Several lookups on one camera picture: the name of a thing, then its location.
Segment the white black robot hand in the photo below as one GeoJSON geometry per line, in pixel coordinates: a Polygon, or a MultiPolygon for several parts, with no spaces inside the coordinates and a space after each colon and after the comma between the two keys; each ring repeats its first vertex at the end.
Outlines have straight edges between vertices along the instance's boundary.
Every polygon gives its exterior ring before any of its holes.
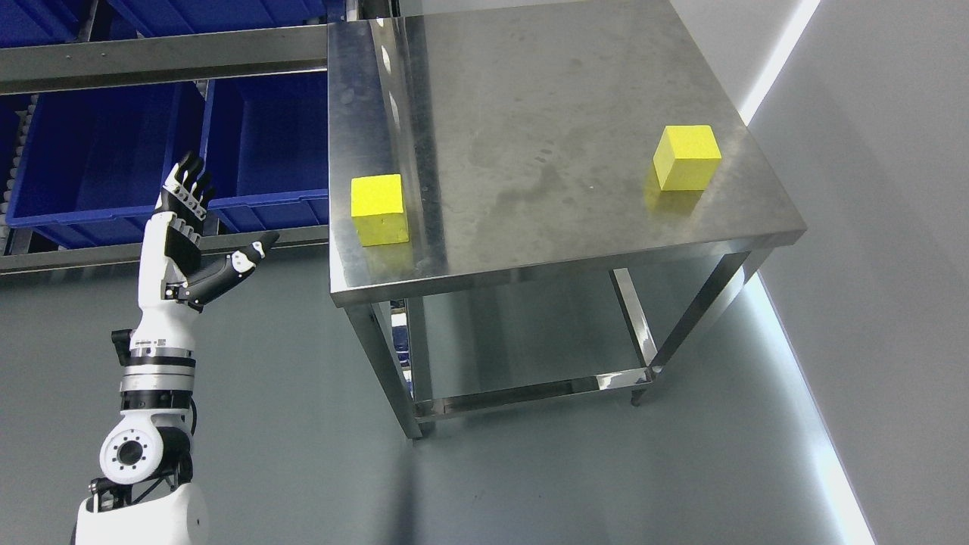
{"type": "Polygon", "coordinates": [[[279,232],[263,232],[202,266],[201,234],[212,195],[211,176],[196,151],[176,162],[160,186],[143,232],[136,297],[142,316],[130,335],[134,357],[187,357],[195,349],[192,325],[204,307],[252,276],[279,239],[279,232]]]}

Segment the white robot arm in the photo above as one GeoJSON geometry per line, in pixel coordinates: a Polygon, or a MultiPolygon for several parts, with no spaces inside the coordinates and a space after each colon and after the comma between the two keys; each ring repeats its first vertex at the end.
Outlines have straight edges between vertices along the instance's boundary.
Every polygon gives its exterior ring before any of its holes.
{"type": "Polygon", "coordinates": [[[205,544],[207,501],[194,481],[197,411],[191,350],[141,344],[115,330],[120,420],[101,443],[73,544],[205,544]]]}

